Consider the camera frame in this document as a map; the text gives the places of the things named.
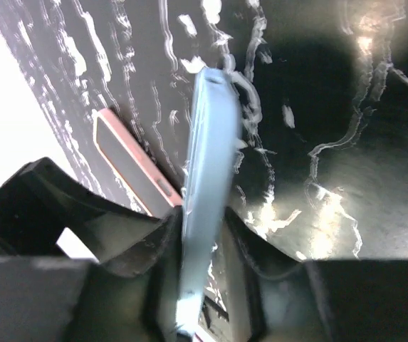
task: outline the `smartphone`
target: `smartphone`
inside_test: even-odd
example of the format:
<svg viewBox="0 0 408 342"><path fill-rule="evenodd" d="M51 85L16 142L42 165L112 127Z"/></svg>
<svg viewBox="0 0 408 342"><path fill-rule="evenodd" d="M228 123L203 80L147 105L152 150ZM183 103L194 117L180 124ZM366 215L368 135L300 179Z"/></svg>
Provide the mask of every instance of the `smartphone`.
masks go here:
<svg viewBox="0 0 408 342"><path fill-rule="evenodd" d="M172 207L182 204L182 197L110 109L96 115L93 141L148 215L163 218Z"/></svg>

